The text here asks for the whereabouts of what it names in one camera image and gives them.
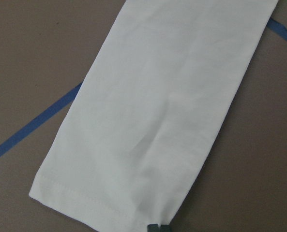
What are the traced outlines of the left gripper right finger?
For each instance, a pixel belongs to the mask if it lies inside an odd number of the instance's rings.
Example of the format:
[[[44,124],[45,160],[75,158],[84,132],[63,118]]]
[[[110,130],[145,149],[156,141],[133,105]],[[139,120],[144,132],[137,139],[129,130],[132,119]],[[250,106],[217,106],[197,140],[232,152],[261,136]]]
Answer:
[[[172,232],[170,225],[161,225],[160,232]]]

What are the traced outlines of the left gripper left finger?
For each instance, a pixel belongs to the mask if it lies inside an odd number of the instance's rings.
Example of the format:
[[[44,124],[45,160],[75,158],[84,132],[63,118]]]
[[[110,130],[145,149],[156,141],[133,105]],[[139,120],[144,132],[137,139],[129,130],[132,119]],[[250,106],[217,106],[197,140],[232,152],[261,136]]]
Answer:
[[[147,226],[147,232],[159,232],[159,225],[158,224],[149,224]]]

